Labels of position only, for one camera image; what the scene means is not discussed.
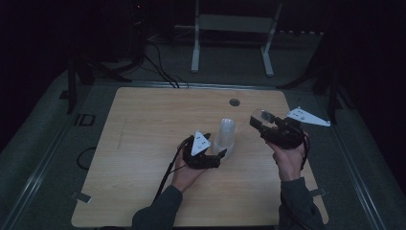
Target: white triangular tracker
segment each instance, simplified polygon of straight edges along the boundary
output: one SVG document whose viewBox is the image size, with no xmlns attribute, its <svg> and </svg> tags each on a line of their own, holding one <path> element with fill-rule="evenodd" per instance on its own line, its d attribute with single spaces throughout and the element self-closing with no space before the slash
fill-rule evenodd
<svg viewBox="0 0 406 230">
<path fill-rule="evenodd" d="M 313 114 L 310 114 L 304 110 L 302 110 L 300 107 L 297 107 L 293 109 L 292 111 L 287 113 L 287 117 L 290 117 L 292 119 L 295 119 L 296 121 L 302 122 L 302 123 L 309 123 L 313 125 L 319 125 L 323 127 L 329 127 L 330 126 L 330 121 L 325 121 L 323 119 L 320 119 Z"/>
<path fill-rule="evenodd" d="M 192 156 L 197 155 L 202 150 L 208 148 L 212 143 L 203 136 L 203 134 L 198 130 L 194 135 Z"/>
</svg>

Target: gray sleeve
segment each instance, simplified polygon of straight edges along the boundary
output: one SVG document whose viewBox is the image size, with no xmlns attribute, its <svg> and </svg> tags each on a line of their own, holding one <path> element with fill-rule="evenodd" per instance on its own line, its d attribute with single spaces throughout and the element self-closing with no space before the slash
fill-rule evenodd
<svg viewBox="0 0 406 230">
<path fill-rule="evenodd" d="M 132 230 L 172 229 L 176 213 L 182 203 L 183 195 L 173 186 L 168 186 L 151 204 L 138 211 L 132 218 Z"/>
<path fill-rule="evenodd" d="M 303 177 L 281 183 L 281 200 L 279 229 L 326 229 Z"/>
</svg>

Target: human hand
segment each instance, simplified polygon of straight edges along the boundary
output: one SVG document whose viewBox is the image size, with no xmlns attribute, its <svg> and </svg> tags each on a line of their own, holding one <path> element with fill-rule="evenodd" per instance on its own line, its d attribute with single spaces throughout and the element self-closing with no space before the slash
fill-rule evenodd
<svg viewBox="0 0 406 230">
<path fill-rule="evenodd" d="M 189 189 L 194 181 L 196 181 L 196 179 L 207 170 L 195 170 L 190 168 L 183 160 L 183 151 L 184 149 L 181 149 L 179 155 L 176 158 L 175 169 L 180 169 L 174 172 L 171 183 L 172 186 L 174 186 L 182 193 Z"/>
<path fill-rule="evenodd" d="M 275 152 L 272 156 L 278 164 L 281 181 L 290 181 L 301 177 L 302 162 L 305 157 L 305 145 L 295 149 L 283 149 L 271 142 L 265 143 Z"/>
</svg>

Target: wooden table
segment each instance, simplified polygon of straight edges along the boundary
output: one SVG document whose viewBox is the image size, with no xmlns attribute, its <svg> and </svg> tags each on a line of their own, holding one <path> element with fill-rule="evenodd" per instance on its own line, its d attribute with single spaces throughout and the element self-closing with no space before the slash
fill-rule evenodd
<svg viewBox="0 0 406 230">
<path fill-rule="evenodd" d="M 233 155 L 185 192 L 175 226 L 277 225 L 281 182 L 272 150 L 249 125 L 257 108 L 281 118 L 289 111 L 279 91 L 120 88 L 83 185 L 92 200 L 78 201 L 73 225 L 130 226 L 152 202 L 181 141 L 197 130 L 213 141 L 223 118 L 236 122 Z M 309 190 L 317 188 L 308 164 L 303 176 Z M 328 222 L 319 196 L 315 203 Z"/>
</svg>

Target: clear plastic cup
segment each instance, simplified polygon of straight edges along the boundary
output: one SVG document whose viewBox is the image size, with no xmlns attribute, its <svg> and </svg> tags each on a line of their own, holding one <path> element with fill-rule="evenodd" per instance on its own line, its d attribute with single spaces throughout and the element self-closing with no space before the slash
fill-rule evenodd
<svg viewBox="0 0 406 230">
<path fill-rule="evenodd" d="M 232 119 L 224 118 L 221 120 L 220 128 L 214 138 L 213 153 L 218 154 L 224 149 L 227 149 L 225 156 L 221 161 L 226 161 L 234 150 L 236 124 Z"/>
</svg>

